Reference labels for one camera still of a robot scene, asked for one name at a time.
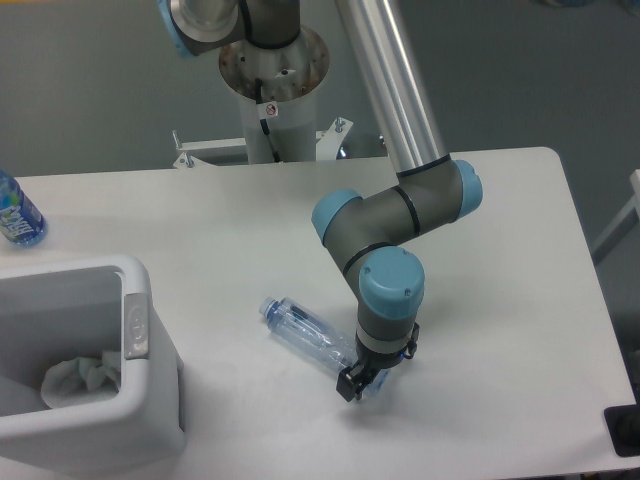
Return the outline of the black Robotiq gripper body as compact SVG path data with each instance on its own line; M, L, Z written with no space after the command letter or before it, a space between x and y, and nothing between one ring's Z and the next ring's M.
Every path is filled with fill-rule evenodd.
M364 375L375 375L381 370L393 368L405 357L404 350L383 354L367 348L364 344L356 345L356 353L358 363L363 366Z

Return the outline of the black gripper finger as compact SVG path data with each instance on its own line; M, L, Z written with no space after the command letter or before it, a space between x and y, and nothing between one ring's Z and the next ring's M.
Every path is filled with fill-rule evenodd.
M376 394L383 383L383 374L366 364L356 362L340 371L336 391L347 402L360 401Z
M418 348L419 334L420 334L420 326L418 323L415 323L413 325L413 329L412 329L409 341L407 342L406 348L403 351L404 359L410 360L414 358L414 355Z

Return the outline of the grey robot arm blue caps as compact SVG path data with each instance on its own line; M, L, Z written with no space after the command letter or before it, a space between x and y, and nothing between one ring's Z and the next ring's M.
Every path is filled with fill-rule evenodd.
M314 93L329 53L301 21L296 1L162 1L176 51L219 54L239 101L252 164L315 161ZM337 9L365 78L397 184L370 197L339 190L321 199L312 223L358 302L356 360L337 392L358 399L380 372L414 356L425 273L404 244L476 210L482 183L445 149L394 1L341 1Z

